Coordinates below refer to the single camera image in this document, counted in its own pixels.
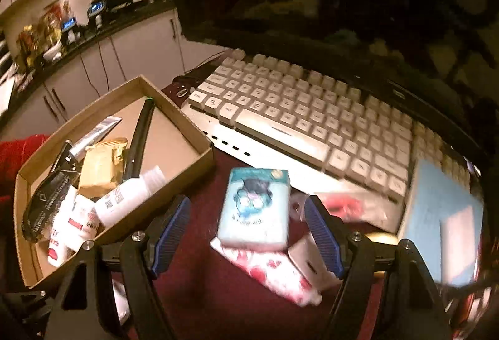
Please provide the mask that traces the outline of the red sleeve forearm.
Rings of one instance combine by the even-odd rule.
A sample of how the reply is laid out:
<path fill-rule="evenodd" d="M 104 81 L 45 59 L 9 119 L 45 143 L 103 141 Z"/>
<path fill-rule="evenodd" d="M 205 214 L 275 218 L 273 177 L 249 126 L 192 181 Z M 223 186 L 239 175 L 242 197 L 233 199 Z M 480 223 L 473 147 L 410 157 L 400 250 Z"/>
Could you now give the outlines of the red sleeve forearm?
<path fill-rule="evenodd" d="M 13 201 L 15 178 L 20 168 L 48 138 L 49 135 L 36 134 L 0 143 L 1 210 Z"/>

